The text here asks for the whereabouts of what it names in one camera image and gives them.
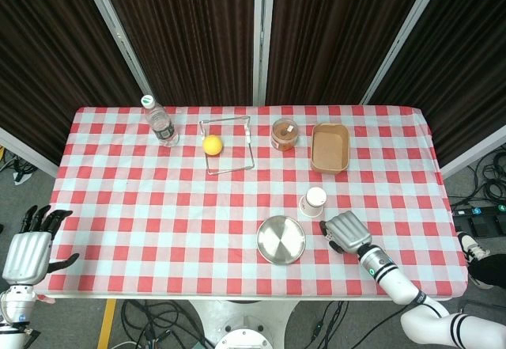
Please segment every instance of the plastic water bottle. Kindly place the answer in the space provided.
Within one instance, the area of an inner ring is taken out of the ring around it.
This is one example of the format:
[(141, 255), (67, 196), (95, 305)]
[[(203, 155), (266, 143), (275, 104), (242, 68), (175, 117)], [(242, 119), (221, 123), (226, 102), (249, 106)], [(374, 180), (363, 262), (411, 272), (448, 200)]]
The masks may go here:
[(145, 118), (160, 144), (168, 147), (175, 146), (179, 141), (179, 135), (164, 107), (149, 94), (142, 97), (141, 104), (144, 107)]

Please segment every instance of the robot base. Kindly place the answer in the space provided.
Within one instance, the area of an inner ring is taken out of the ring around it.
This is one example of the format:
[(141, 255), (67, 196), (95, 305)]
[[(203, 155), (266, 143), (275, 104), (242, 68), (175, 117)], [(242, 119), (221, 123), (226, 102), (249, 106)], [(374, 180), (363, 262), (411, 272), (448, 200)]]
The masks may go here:
[(285, 329), (298, 301), (239, 304), (225, 300), (193, 300), (206, 337), (216, 349), (284, 349)]

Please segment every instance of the power strip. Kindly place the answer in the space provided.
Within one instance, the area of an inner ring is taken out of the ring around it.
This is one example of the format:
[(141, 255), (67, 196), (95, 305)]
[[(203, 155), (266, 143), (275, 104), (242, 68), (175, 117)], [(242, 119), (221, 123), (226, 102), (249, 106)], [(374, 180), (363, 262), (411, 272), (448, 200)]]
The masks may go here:
[(506, 206), (475, 207), (453, 212), (455, 230), (473, 237), (506, 237)]

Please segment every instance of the bottle label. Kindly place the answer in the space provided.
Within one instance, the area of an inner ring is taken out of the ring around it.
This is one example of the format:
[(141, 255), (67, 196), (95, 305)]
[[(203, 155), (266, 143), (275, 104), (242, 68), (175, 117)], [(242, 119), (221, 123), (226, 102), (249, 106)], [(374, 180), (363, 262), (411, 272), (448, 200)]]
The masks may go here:
[(174, 135), (174, 125), (170, 123), (164, 130), (153, 130), (158, 139), (164, 141)]

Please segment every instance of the bottle cap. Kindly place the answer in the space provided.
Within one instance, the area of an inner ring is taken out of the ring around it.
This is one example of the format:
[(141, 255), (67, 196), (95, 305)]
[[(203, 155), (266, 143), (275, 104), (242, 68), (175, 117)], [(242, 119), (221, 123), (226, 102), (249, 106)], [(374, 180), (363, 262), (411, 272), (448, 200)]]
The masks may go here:
[(155, 99), (150, 94), (146, 94), (141, 98), (141, 104), (146, 109), (153, 109), (155, 107)]

